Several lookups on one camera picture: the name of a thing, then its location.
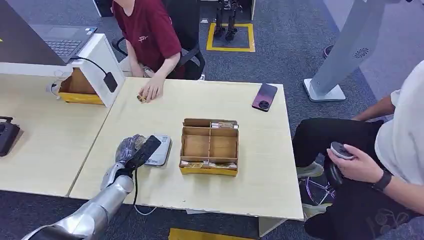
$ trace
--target purple smartphone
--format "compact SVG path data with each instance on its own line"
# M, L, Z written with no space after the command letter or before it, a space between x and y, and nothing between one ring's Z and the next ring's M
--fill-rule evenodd
M264 112L268 112L277 93L277 87L262 83L256 97L253 100L252 107Z

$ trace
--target human hand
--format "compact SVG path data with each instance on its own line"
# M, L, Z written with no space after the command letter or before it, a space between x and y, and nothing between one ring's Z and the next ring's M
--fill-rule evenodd
M368 154L354 146L347 144L343 146L349 153L355 156L352 160L340 158L330 149L327 149L329 158L337 165L343 176L355 181L373 184L382 178L383 170Z
M156 97L159 97L164 92L164 82L165 78L158 76L155 74L148 83L141 88L139 95L142 96L143 99L146 100L146 102L150 102L151 100L155 99Z

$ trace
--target wristwatch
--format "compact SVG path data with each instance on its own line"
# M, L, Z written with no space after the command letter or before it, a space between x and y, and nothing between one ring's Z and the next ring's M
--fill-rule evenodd
M387 185L389 185L391 180L392 175L389 172L383 170L383 176L380 178L380 180L378 180L378 182L372 185L372 188L383 192L383 190L387 187Z

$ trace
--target black pants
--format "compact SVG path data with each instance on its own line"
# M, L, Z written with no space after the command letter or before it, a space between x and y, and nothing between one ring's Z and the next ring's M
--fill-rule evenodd
M334 118L303 120L292 141L296 166L310 165L318 153L331 161L326 149L335 141L364 151L384 168L374 150L382 124ZM305 230L325 240L371 240L416 216L419 214L374 190L369 183L344 179L333 205L324 214L308 219Z

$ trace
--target yellow box base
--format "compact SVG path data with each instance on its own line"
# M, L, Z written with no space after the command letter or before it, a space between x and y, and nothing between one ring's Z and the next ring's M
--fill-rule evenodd
M215 174L215 175L227 175L235 177L237 170L229 170L223 168L185 168L180 167L182 174Z
M100 97L96 94L81 94L68 92L59 92L58 94L67 103L104 105Z

